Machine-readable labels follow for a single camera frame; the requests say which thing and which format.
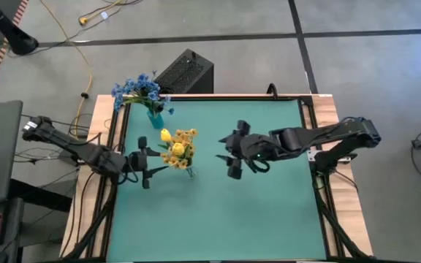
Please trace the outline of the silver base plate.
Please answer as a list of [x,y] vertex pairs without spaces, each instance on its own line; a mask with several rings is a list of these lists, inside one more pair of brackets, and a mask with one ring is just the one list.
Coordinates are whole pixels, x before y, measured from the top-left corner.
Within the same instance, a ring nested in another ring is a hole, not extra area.
[[[308,150],[307,151],[308,160],[311,161],[311,162],[315,161],[315,155],[318,154],[318,153],[321,153],[321,152],[322,152],[322,150]],[[343,164],[348,164],[349,162],[351,162],[356,157],[357,157],[356,153],[348,153],[344,157],[340,158],[338,160],[338,162],[341,162]]]

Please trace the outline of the blue glass vase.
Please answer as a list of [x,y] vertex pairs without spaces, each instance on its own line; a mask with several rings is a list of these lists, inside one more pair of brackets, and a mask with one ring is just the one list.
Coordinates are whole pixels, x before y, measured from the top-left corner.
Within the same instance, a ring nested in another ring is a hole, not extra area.
[[161,113],[154,113],[152,111],[147,112],[149,121],[151,122],[152,127],[155,129],[162,129],[164,127],[164,120]]

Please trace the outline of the green table mat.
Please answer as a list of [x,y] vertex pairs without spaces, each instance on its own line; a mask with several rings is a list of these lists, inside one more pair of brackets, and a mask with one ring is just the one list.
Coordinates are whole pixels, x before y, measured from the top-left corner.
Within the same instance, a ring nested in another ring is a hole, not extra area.
[[301,125],[292,101],[175,101],[165,127],[196,129],[194,177],[165,168],[161,158],[149,188],[119,186],[109,262],[323,259],[326,256],[306,156],[244,168],[228,176],[222,139],[239,120],[255,134]]

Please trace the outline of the black stand with base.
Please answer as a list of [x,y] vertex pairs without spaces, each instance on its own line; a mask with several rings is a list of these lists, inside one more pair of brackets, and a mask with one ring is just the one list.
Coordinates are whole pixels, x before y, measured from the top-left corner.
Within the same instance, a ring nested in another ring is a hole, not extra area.
[[27,55],[39,47],[38,41],[18,28],[0,9],[0,32],[16,55]]

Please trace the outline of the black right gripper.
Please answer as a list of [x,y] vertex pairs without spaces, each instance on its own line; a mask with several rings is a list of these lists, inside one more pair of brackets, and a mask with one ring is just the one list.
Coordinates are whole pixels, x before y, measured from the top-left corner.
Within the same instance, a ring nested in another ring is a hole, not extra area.
[[276,143],[269,136],[251,134],[250,125],[244,120],[237,122],[237,128],[231,135],[219,140],[226,145],[226,151],[231,156],[216,155],[226,162],[227,176],[240,180],[242,177],[242,163],[246,163],[254,173],[266,173],[270,170],[269,161],[276,156]]

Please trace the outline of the yellow rose stem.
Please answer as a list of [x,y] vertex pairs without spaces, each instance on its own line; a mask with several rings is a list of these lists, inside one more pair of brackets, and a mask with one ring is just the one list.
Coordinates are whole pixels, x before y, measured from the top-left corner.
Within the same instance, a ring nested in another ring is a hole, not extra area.
[[165,150],[168,150],[172,145],[172,135],[167,129],[162,129],[160,132],[160,140],[162,141],[158,146]]

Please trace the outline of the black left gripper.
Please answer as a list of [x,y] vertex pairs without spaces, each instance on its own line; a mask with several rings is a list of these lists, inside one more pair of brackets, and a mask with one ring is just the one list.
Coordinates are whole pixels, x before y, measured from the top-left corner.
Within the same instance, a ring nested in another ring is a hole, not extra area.
[[138,138],[138,151],[131,152],[126,157],[126,166],[124,169],[124,180],[131,183],[138,183],[139,179],[136,175],[136,172],[142,173],[141,184],[144,189],[150,188],[149,178],[152,178],[157,172],[161,172],[164,169],[167,169],[168,166],[157,167],[154,169],[148,170],[148,156],[161,156],[161,153],[155,150],[152,150],[147,146],[147,138],[139,137]]

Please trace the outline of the black desk base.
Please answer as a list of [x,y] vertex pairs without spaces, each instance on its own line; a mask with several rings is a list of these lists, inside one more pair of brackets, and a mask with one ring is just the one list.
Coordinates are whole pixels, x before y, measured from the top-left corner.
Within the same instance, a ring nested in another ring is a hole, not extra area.
[[70,197],[44,190],[42,187],[36,187],[16,179],[11,179],[7,197],[9,199],[21,198],[29,204],[65,213],[70,211],[72,204]]

